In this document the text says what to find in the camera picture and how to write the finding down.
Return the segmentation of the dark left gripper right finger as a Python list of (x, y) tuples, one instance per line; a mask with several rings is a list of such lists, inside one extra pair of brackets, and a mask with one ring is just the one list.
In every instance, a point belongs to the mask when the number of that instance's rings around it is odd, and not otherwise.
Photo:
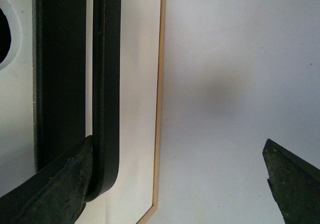
[(271, 139), (262, 151), (268, 185), (286, 224), (320, 222), (320, 170)]

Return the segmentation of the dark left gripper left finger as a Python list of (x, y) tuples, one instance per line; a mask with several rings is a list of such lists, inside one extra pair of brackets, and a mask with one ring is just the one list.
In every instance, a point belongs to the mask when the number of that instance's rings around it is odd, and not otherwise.
[(80, 143), (0, 199), (2, 224), (73, 224), (92, 177), (92, 138)]

